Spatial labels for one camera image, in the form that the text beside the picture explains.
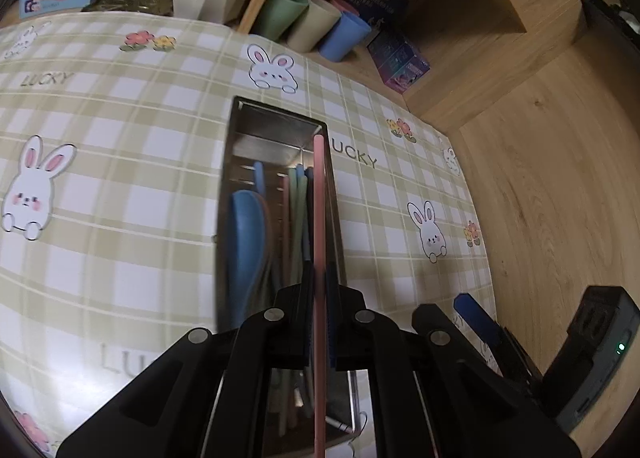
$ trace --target bunny cartoon print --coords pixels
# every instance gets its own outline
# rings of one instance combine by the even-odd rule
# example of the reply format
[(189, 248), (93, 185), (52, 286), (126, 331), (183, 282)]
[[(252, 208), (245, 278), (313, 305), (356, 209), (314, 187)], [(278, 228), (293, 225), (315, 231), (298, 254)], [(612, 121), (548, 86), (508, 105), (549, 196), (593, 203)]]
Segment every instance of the bunny cartoon print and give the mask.
[(424, 213), (418, 207), (409, 202), (407, 204), (409, 216), (414, 221), (415, 226), (420, 230), (420, 240), (422, 250), (431, 263), (438, 261), (438, 256), (447, 255), (447, 241), (444, 239), (442, 231), (436, 225), (436, 216), (433, 206), (428, 200), (424, 203)]
[(298, 83), (289, 72), (293, 66), (293, 58), (287, 54), (278, 54), (273, 61), (259, 45), (249, 45), (247, 49), (249, 59), (254, 66), (249, 71), (249, 77), (258, 88), (280, 88), (284, 93), (295, 93)]
[(38, 30), (36, 30), (33, 26), (28, 29), (22, 31), (18, 37), (15, 39), (14, 45), (7, 50), (2, 56), (5, 60), (12, 60), (13, 58), (18, 58), (21, 56), (36, 40), (38, 34), (40, 34), (44, 29), (49, 27), (51, 22), (46, 22), (43, 24)]
[(451, 171), (451, 173), (459, 177), (461, 171), (460, 171), (460, 166), (458, 165), (458, 159), (456, 158), (455, 151), (453, 151), (453, 148), (447, 148), (444, 145), (444, 142), (442, 141), (441, 137), (439, 139), (440, 139), (440, 146), (443, 148), (442, 156), (444, 157), (444, 161), (449, 166), (449, 171)]
[(2, 201), (2, 229), (23, 231), (28, 240), (37, 240), (47, 226), (53, 201), (53, 179), (73, 160), (76, 147), (59, 146), (38, 164), (42, 154), (42, 140), (31, 137), (20, 155), (18, 174)]

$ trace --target pink chopstick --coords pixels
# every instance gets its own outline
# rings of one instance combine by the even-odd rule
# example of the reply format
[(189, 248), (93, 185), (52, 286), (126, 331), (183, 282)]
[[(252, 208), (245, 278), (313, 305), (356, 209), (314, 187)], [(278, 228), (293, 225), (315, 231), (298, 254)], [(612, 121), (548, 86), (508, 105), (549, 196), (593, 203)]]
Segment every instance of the pink chopstick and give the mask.
[(282, 286), (289, 282), (289, 175), (282, 177)]
[(326, 416), (326, 298), (324, 272), (324, 137), (314, 137), (314, 457), (324, 458)]

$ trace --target green cup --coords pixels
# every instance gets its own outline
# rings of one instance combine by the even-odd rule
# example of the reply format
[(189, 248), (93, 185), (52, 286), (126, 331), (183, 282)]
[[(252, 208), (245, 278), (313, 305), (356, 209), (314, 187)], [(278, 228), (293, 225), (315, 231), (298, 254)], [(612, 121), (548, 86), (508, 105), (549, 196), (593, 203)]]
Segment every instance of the green cup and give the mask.
[(307, 7), (309, 0), (267, 0), (251, 32), (277, 42)]

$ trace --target flower print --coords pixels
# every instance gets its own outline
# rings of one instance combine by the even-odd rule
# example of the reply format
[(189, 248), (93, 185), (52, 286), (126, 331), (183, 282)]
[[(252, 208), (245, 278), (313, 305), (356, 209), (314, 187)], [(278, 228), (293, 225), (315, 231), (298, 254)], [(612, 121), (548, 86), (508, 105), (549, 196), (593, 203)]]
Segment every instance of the flower print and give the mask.
[(38, 424), (31, 418), (31, 415), (19, 411), (14, 411), (14, 415), (33, 443), (36, 444), (41, 451), (45, 453), (49, 452), (49, 438), (44, 431), (38, 427)]
[(125, 45), (146, 45), (149, 40), (152, 40), (155, 36), (146, 31), (131, 32), (127, 34), (127, 39), (124, 41)]
[(473, 236), (471, 235), (471, 231), (468, 228), (464, 228), (464, 232), (465, 232), (465, 238), (466, 238), (466, 244), (469, 247), (473, 247)]
[(413, 135), (411, 133), (411, 126), (409, 126), (409, 124), (405, 123), (402, 119), (398, 119), (396, 122), (397, 122), (399, 128), (402, 130), (402, 133), (404, 133), (404, 135), (408, 135), (410, 137), (413, 137)]
[(124, 45), (120, 45), (120, 50), (142, 50), (154, 38), (155, 36), (147, 31), (131, 32), (126, 35)]
[(396, 137), (402, 137), (402, 132), (400, 131), (400, 128), (398, 127), (398, 123), (396, 123), (396, 121), (387, 119), (386, 123), (389, 125), (391, 133), (393, 133)]
[(154, 39), (154, 50), (173, 50), (175, 48), (175, 38), (171, 36), (158, 36)]
[(469, 233), (471, 234), (472, 238), (474, 239), (474, 243), (476, 245), (480, 245), (480, 233), (478, 232), (478, 226), (472, 222), (471, 220), (469, 220)]

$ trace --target plaid tablecloth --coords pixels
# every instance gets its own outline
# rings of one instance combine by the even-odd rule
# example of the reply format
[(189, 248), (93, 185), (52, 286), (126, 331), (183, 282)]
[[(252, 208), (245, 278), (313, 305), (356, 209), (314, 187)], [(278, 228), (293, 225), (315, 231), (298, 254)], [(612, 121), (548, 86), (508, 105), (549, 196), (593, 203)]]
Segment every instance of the plaid tablecloth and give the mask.
[[(272, 66), (290, 56), (282, 70), (295, 85), (261, 88), (251, 44)], [(418, 304), (453, 317), (453, 298), (470, 292), (495, 315), (473, 202), (434, 128), (224, 26), (130, 13), (40, 18), (0, 31), (0, 196), (9, 207), (24, 200), (12, 181), (32, 136), (40, 160), (64, 144), (76, 153), (51, 180), (38, 238), (0, 229), (0, 390), (41, 430), (32, 433), (43, 451), (54, 454), (188, 329), (215, 329), (212, 236), (235, 95), (327, 123), (348, 284), (369, 308), (408, 328)], [(424, 212), (427, 200), (447, 247), (435, 263), (408, 210)], [(372, 435), (361, 438), (366, 447)]]

